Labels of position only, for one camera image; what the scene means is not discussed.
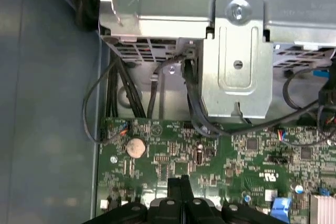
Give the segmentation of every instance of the screw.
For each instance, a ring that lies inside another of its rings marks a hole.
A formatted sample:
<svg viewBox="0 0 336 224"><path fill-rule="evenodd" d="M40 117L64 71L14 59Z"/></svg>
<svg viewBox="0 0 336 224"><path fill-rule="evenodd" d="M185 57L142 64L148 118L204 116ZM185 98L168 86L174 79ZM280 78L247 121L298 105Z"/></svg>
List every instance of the screw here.
<svg viewBox="0 0 336 224"><path fill-rule="evenodd" d="M193 200L193 203L194 203L195 205L200 205L202 202L201 202L199 199L194 199L194 200Z"/></svg>
<svg viewBox="0 0 336 224"><path fill-rule="evenodd" d="M110 157L110 162L113 164L116 164L118 162L118 158L116 156L111 156Z"/></svg>
<svg viewBox="0 0 336 224"><path fill-rule="evenodd" d="M229 208L232 210L232 211L238 211L238 207L236 205L229 205Z"/></svg>
<svg viewBox="0 0 336 224"><path fill-rule="evenodd" d="M170 74L175 74L175 67L174 66L169 67L169 73Z"/></svg>
<svg viewBox="0 0 336 224"><path fill-rule="evenodd" d="M238 5L232 10L232 15L236 20L241 20L243 18L243 9Z"/></svg>

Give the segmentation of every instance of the black connector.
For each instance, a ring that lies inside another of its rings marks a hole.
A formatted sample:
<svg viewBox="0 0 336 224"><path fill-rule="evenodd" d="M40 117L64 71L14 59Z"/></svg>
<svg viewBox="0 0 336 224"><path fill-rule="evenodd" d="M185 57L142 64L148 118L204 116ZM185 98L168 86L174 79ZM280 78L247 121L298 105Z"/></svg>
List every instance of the black connector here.
<svg viewBox="0 0 336 224"><path fill-rule="evenodd" d="M319 91L319 105L332 106L336 104L336 63L333 62L328 69L329 80Z"/></svg>

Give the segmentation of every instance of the gray metal surface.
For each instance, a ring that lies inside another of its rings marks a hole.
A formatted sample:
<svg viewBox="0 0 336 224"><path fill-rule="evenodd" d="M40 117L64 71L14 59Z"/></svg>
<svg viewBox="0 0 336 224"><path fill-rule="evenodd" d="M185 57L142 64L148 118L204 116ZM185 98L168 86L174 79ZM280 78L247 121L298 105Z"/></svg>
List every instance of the gray metal surface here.
<svg viewBox="0 0 336 224"><path fill-rule="evenodd" d="M213 0L102 0L100 22L114 36L204 38ZM270 40L336 45L333 0L264 0Z"/></svg>
<svg viewBox="0 0 336 224"><path fill-rule="evenodd" d="M84 222L93 145L81 105L97 77L97 34L80 32L63 0L0 0L0 7L0 223ZM96 105L93 98L91 126Z"/></svg>
<svg viewBox="0 0 336 224"><path fill-rule="evenodd" d="M245 117L265 118L272 100L273 45L263 36L264 1L216 0L214 7L215 29L203 40L199 67L205 110L231 117L239 103Z"/></svg>

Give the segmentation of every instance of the metal panel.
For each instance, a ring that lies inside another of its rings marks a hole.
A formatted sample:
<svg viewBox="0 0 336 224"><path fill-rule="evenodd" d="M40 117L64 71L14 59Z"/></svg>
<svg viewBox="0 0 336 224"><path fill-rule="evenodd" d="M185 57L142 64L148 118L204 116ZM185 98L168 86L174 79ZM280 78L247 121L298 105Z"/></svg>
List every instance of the metal panel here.
<svg viewBox="0 0 336 224"><path fill-rule="evenodd" d="M81 223L93 153L81 105L97 76L97 34L80 32L63 0L0 5L0 223ZM91 125L96 111L92 99Z"/></svg>
<svg viewBox="0 0 336 224"><path fill-rule="evenodd" d="M0 223L7 223L15 96L18 71L21 0L0 0Z"/></svg>
<svg viewBox="0 0 336 224"><path fill-rule="evenodd" d="M101 0L100 24L115 37L204 38L213 0ZM332 0L264 0L270 40L335 46Z"/></svg>

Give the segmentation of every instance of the integrated circuit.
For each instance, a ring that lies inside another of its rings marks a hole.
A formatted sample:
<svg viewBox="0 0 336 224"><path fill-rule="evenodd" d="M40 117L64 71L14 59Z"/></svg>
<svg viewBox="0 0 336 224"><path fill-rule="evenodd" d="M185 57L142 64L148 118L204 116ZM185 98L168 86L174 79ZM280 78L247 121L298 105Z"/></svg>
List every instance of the integrated circuit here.
<svg viewBox="0 0 336 224"><path fill-rule="evenodd" d="M258 150L258 140L255 138L249 138L246 141L246 149L250 151Z"/></svg>
<svg viewBox="0 0 336 224"><path fill-rule="evenodd" d="M309 147L301 148L301 159L311 160L312 158L312 149Z"/></svg>

